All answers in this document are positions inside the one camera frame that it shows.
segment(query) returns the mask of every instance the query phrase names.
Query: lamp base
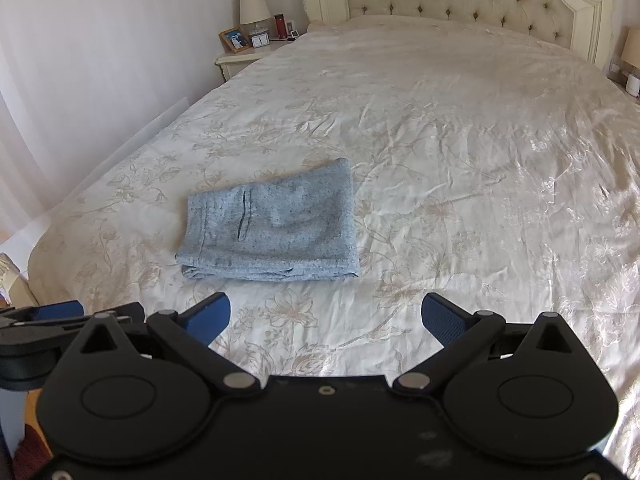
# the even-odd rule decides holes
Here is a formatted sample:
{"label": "lamp base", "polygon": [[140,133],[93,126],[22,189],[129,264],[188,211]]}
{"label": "lamp base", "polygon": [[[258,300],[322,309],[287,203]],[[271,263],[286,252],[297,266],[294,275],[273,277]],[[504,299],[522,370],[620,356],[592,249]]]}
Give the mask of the lamp base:
{"label": "lamp base", "polygon": [[246,33],[249,36],[255,36],[256,34],[263,34],[269,31],[269,27],[267,27],[264,22],[255,22],[253,23],[253,27],[251,27],[250,25],[251,24],[246,25],[247,27]]}
{"label": "lamp base", "polygon": [[640,79],[633,74],[629,74],[629,78],[626,80],[626,93],[633,97],[638,97],[640,94]]}

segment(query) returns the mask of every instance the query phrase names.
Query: folded cloth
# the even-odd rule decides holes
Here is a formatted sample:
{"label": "folded cloth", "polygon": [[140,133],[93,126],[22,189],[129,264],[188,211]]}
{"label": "folded cloth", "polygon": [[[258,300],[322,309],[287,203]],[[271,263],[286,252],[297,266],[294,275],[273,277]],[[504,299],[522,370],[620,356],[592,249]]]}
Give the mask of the folded cloth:
{"label": "folded cloth", "polygon": [[334,280],[360,272],[349,161],[188,200],[176,254],[188,278]]}

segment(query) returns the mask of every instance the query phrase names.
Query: wooden picture frame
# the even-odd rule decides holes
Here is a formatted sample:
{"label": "wooden picture frame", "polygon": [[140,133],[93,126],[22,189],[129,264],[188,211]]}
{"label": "wooden picture frame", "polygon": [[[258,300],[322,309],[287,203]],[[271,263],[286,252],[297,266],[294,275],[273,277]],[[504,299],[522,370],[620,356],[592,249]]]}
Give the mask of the wooden picture frame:
{"label": "wooden picture frame", "polygon": [[242,30],[237,27],[220,32],[220,39],[234,54],[251,48],[251,44],[247,41],[247,38],[245,38]]}

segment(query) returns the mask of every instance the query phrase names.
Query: photo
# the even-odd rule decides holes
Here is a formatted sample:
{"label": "photo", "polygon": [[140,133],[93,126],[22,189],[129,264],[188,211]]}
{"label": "photo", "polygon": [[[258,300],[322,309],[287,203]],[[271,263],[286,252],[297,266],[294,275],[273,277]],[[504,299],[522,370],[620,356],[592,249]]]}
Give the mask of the photo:
{"label": "photo", "polygon": [[232,28],[220,32],[220,38],[227,44],[232,52],[240,52],[246,48],[249,48],[249,42],[242,35],[242,32],[237,28]]}

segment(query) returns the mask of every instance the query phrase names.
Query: chair armrest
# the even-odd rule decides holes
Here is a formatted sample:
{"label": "chair armrest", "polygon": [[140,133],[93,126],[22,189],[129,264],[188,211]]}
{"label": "chair armrest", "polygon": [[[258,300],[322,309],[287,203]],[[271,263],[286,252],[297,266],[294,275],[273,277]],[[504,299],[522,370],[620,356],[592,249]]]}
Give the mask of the chair armrest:
{"label": "chair armrest", "polygon": [[38,306],[38,301],[29,289],[29,283],[11,258],[4,253],[0,253],[0,286],[9,295],[9,302],[15,308]]}

